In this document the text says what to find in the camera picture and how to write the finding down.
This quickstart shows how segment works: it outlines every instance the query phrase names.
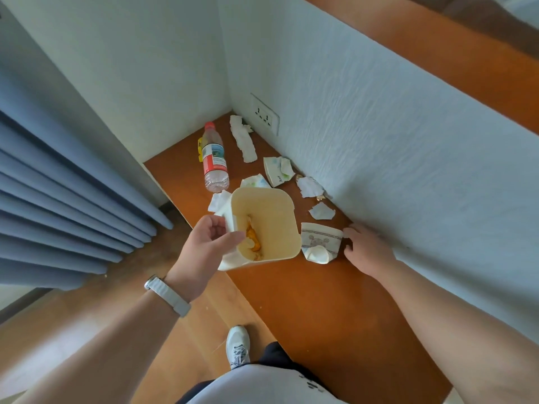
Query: plastic bottle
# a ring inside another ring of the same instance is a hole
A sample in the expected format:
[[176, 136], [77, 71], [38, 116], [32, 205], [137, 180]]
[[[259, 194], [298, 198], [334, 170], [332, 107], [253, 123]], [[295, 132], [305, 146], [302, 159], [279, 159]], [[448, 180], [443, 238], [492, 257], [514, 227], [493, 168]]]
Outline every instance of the plastic bottle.
[[229, 174], [226, 170], [223, 140], [212, 121], [204, 125], [202, 135], [202, 158], [206, 188], [212, 193], [220, 193], [229, 187]]

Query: white watch band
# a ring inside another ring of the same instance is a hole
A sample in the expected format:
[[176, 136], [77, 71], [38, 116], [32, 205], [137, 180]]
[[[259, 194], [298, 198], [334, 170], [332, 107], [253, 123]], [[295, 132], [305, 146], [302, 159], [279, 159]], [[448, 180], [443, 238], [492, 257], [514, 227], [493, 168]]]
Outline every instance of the white watch band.
[[157, 275], [148, 279], [144, 287], [147, 290], [152, 290], [163, 298], [180, 317], [184, 317], [191, 309], [191, 305], [183, 300], [169, 285], [164, 283]]

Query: shoelace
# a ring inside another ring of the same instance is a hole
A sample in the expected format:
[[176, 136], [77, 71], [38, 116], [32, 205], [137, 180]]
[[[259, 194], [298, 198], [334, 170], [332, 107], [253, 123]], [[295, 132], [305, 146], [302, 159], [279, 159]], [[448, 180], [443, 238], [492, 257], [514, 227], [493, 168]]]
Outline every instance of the shoelace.
[[243, 344], [240, 344], [238, 346], [234, 346], [234, 363], [233, 365], [235, 367], [241, 366], [243, 360], [245, 359], [245, 356], [247, 355], [247, 350], [245, 349], [245, 346]]

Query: white tissue paper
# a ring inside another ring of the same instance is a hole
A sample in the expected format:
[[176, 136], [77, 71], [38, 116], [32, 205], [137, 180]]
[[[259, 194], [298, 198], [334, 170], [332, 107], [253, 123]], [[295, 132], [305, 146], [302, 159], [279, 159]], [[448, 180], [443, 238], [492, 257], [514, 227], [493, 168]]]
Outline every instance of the white tissue paper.
[[215, 193], [211, 197], [211, 202], [207, 210], [212, 213], [218, 212], [221, 207], [226, 204], [230, 197], [232, 197], [232, 194], [229, 193], [227, 190], [223, 190], [220, 193]]
[[254, 149], [251, 136], [249, 136], [249, 130], [241, 123], [241, 116], [230, 116], [230, 130], [232, 130], [232, 135], [234, 136], [234, 139], [236, 139], [239, 150], [243, 153], [243, 161], [252, 163], [257, 160], [257, 152]]
[[301, 250], [307, 261], [327, 264], [337, 258], [343, 232], [312, 222], [301, 223]]
[[335, 216], [335, 210], [324, 203], [316, 204], [309, 212], [315, 220], [331, 220]]
[[240, 187], [265, 187], [271, 189], [263, 175], [250, 176], [241, 181]]
[[284, 157], [264, 157], [264, 170], [272, 187], [277, 187], [295, 176], [290, 160]]
[[324, 194], [324, 188], [312, 177], [302, 177], [298, 179], [297, 183], [303, 198], [318, 197]]

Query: brown desk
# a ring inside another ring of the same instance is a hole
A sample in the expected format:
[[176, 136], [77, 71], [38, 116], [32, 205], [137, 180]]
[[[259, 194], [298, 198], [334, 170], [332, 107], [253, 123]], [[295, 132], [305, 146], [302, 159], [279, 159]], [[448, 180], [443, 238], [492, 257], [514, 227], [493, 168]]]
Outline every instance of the brown desk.
[[[215, 121], [223, 137], [232, 192], [241, 180], [264, 173], [263, 157], [279, 156], [252, 134], [258, 160], [243, 162], [230, 132], [229, 116]], [[145, 163], [187, 222], [207, 214], [212, 193], [204, 187], [198, 161], [199, 130]], [[337, 210], [331, 221], [315, 221], [292, 180], [281, 186], [301, 222], [342, 229], [350, 221]], [[350, 403], [440, 404], [448, 380], [423, 349], [397, 305], [375, 280], [341, 253], [328, 265], [307, 262], [300, 253], [287, 261], [228, 272], [290, 357], [311, 369], [338, 398]]]

